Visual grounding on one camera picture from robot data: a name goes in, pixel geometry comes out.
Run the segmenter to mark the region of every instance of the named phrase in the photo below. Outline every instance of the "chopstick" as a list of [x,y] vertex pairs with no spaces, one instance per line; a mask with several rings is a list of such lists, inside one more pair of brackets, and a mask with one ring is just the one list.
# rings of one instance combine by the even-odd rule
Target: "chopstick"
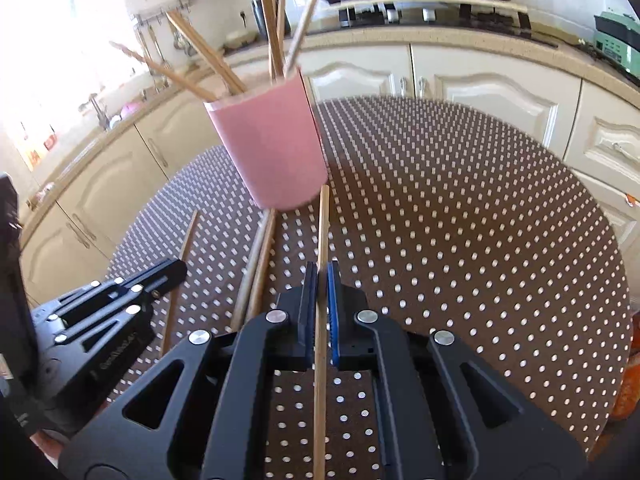
[[318,299],[316,302],[316,352],[314,359],[314,478],[324,478],[326,434],[326,268],[329,260],[329,186],[320,190],[318,225]]
[[302,41],[304,40],[306,30],[309,28],[309,23],[311,22],[311,17],[313,16],[314,9],[316,8],[317,1],[318,0],[309,0],[306,3],[305,10],[302,13],[302,18],[300,18],[300,22],[298,23],[296,33],[293,35],[293,42],[291,44],[291,47],[289,47],[289,55],[287,56],[287,60],[284,63],[285,76],[296,65],[296,59],[298,58],[298,54],[300,53]]
[[262,221],[258,226],[254,236],[254,243],[249,251],[249,259],[246,264],[246,270],[240,287],[238,288],[238,296],[236,298],[236,306],[234,308],[234,314],[231,318],[231,330],[237,332],[242,328],[244,318],[246,317],[246,310],[249,303],[249,296],[251,289],[254,285],[254,276],[258,267],[258,259],[260,257],[260,250],[262,248],[262,241],[264,240],[264,234],[267,231],[267,224],[269,223],[269,211],[265,209],[262,212]]
[[[276,0],[271,0],[271,3],[273,4],[273,15],[276,16],[277,14],[277,4],[276,4]],[[277,27],[277,20],[276,20],[276,37],[278,35],[278,27]],[[269,49],[269,73],[271,76],[271,80],[275,80],[276,79],[276,71],[275,71],[275,65],[273,63],[273,52],[271,49]]]
[[115,47],[118,50],[121,50],[127,56],[132,57],[133,59],[137,59],[140,63],[146,63],[149,66],[149,68],[152,68],[156,72],[159,72],[167,76],[170,80],[172,80],[178,86],[181,86],[185,90],[192,92],[194,95],[196,95],[203,101],[207,103],[212,103],[213,101],[218,100],[218,96],[215,95],[213,92],[210,92],[209,90],[206,90],[201,86],[196,85],[196,83],[189,81],[187,78],[175,73],[173,70],[169,70],[168,68],[165,68],[164,66],[156,63],[155,61],[151,61],[148,57],[140,56],[140,54],[138,54],[137,52],[133,52],[132,50],[129,50],[126,46],[122,44],[115,43],[114,41],[110,41],[109,43],[112,47]]
[[225,62],[224,59],[213,50],[204,38],[191,26],[191,23],[187,22],[179,12],[176,10],[170,10],[166,14],[169,22],[174,24],[174,27],[180,31],[180,33],[190,41],[196,51],[203,57],[207,64],[225,80],[225,83],[229,86],[232,94],[242,94],[247,91],[246,85],[240,80],[240,78],[231,70],[231,67]]
[[261,0],[262,12],[264,14],[264,22],[267,28],[267,37],[269,38],[269,46],[273,56],[273,67],[277,77],[282,76],[282,51],[278,44],[278,34],[276,30],[276,17],[273,12],[272,0]]
[[244,322],[260,314],[260,307],[262,306],[262,290],[264,288],[264,282],[267,278],[267,270],[269,268],[269,257],[271,251],[271,240],[273,240],[273,234],[276,229],[276,213],[275,209],[269,209],[266,219],[266,229],[264,231],[264,238],[261,240],[260,256],[258,257],[258,267],[255,271],[254,284],[251,288],[251,296],[249,297],[249,307],[246,311],[246,317]]
[[[191,222],[189,222],[189,226],[187,227],[187,232],[184,235],[184,240],[182,241],[182,248],[180,249],[180,259],[187,262],[187,257],[189,255],[189,251],[191,251],[191,245],[193,245],[193,235],[196,232],[196,221],[198,220],[198,216],[200,215],[200,211],[198,209],[194,209],[191,215]],[[175,318],[175,307],[178,303],[178,294],[180,293],[180,286],[174,288],[169,295],[169,307],[166,310],[166,318],[164,319],[164,328],[162,329],[162,343],[160,345],[160,355],[162,357],[169,351],[169,326],[174,323]]]
[[287,0],[278,0],[278,44],[280,45],[280,50],[284,52],[284,30],[285,30],[285,6]]

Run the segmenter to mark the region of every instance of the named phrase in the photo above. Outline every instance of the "window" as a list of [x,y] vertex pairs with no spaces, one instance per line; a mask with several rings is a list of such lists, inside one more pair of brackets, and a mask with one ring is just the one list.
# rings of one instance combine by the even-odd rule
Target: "window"
[[137,62],[124,0],[0,0],[0,120],[30,169],[81,119],[91,93],[116,88]]

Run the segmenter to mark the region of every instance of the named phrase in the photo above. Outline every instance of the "cabinet handle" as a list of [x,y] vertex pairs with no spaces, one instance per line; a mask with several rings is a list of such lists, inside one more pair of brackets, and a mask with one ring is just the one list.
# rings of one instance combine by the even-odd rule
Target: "cabinet handle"
[[84,234],[86,234],[89,238],[91,238],[91,240],[93,240],[94,242],[98,239],[96,235],[94,235],[90,229],[87,228],[86,224],[80,219],[80,217],[76,214],[73,213],[71,215],[71,218],[75,218],[76,221],[80,224],[80,228],[84,231]]
[[625,158],[628,158],[629,160],[635,163],[640,162],[640,159],[638,159],[636,156],[632,155],[627,150],[625,150],[622,146],[620,146],[618,142],[614,142],[612,146],[614,150],[616,150],[620,155],[624,156]]
[[91,249],[91,244],[86,240],[86,238],[84,238],[84,236],[82,236],[82,233],[76,231],[76,227],[71,222],[67,222],[66,226],[74,232],[78,241],[84,245],[85,248]]
[[426,85],[427,85],[427,82],[425,81],[425,79],[423,77],[418,79],[418,97],[420,99],[424,99],[424,89],[425,89]]
[[164,158],[164,155],[156,146],[156,143],[154,142],[154,140],[153,139],[147,139],[147,140],[149,141],[149,147],[151,148],[151,151],[154,152],[154,155],[156,156],[156,158],[160,160],[160,164],[162,164],[165,168],[168,168],[169,163],[166,161],[166,159]]

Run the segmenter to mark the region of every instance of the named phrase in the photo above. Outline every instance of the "round table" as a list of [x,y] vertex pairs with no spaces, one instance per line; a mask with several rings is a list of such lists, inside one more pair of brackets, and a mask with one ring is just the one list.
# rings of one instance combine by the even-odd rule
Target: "round table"
[[[631,335],[614,232],[539,143],[473,108],[361,97],[314,109],[332,191],[330,256],[370,308],[406,330],[460,336],[588,452],[620,386]],[[264,309],[316,259],[318,199],[279,213]],[[177,256],[202,212],[173,343],[228,332],[260,210],[224,147],[187,165],[140,212],[110,276]],[[163,298],[154,316],[158,332]],[[114,396],[149,368],[158,340]],[[266,477],[310,478],[313,374],[276,371]],[[327,476],[377,479],[370,375],[328,375]]]

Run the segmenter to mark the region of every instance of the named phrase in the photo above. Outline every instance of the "pink chopstick holder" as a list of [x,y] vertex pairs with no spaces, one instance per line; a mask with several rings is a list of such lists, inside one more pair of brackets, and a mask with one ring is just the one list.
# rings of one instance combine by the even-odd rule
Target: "pink chopstick holder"
[[295,209],[318,194],[327,170],[300,72],[260,93],[205,106],[260,208]]

